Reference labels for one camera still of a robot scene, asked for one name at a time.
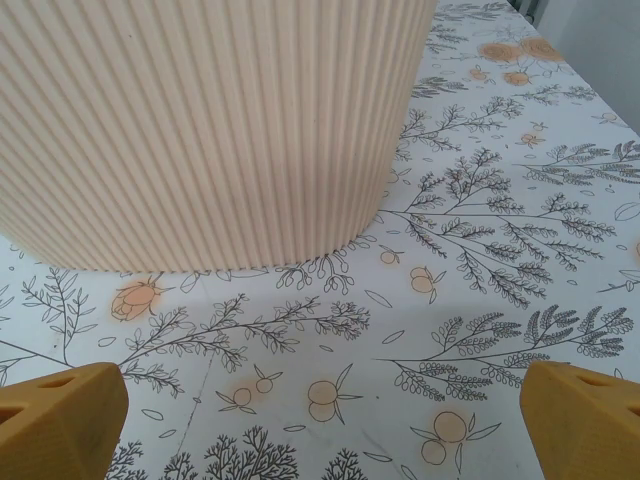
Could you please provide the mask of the floral print tablecloth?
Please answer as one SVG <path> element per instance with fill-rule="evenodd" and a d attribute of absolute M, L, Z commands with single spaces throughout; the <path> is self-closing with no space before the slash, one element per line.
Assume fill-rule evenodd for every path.
<path fill-rule="evenodd" d="M 640 380 L 640 135 L 509 0 L 438 0 L 379 209 L 329 254 L 100 271 L 0 235 L 0 388 L 116 364 L 104 480 L 543 480 L 537 361 Z"/>

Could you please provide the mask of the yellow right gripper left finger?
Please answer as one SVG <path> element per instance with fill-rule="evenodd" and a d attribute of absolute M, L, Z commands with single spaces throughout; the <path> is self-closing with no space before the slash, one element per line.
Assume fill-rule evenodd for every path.
<path fill-rule="evenodd" d="M 100 362 L 0 388 L 0 480 L 104 480 L 129 406 Z"/>

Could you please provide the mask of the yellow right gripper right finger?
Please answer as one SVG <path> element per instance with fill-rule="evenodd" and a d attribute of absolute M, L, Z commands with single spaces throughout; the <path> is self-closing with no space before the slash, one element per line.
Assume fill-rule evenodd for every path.
<path fill-rule="evenodd" d="M 545 480 L 640 480 L 640 383 L 537 361 L 519 404 Z"/>

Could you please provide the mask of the beige ribbed waste bin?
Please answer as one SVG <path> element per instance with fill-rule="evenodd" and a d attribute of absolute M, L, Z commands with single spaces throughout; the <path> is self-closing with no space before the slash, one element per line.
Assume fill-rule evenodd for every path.
<path fill-rule="evenodd" d="M 312 260 L 372 222 L 438 0 L 0 0 L 0 235 L 64 268 Z"/>

